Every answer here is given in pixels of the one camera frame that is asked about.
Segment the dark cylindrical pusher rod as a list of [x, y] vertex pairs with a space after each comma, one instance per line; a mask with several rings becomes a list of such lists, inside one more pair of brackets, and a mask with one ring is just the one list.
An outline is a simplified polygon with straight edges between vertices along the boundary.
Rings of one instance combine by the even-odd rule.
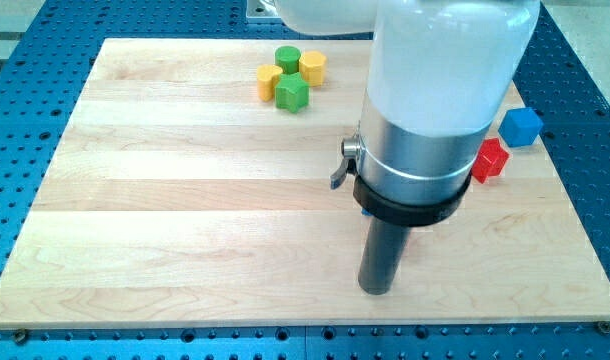
[[409, 234], [409, 227], [371, 220], [358, 273], [365, 292], [382, 295], [390, 290]]

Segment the silver flange with black clamp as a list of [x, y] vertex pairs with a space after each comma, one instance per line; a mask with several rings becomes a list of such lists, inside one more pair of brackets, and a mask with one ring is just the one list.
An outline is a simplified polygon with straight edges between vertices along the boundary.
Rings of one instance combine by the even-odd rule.
[[426, 135], [385, 117], [365, 96], [356, 132], [341, 142], [342, 160], [330, 175], [330, 188], [352, 175], [354, 199], [376, 219], [403, 227], [433, 225], [459, 207], [488, 129]]

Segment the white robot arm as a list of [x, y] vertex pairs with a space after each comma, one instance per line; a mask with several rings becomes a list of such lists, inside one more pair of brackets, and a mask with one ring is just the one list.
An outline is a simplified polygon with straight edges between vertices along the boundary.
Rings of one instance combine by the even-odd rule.
[[278, 0], [292, 30], [373, 36], [361, 118], [331, 175], [372, 217], [358, 282], [391, 288], [410, 231], [455, 212], [532, 37], [532, 0]]

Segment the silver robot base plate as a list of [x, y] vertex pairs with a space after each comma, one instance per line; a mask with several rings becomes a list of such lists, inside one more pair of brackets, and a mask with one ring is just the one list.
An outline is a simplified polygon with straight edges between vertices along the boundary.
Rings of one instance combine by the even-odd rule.
[[275, 0], [246, 0], [246, 17], [252, 20], [278, 20]]

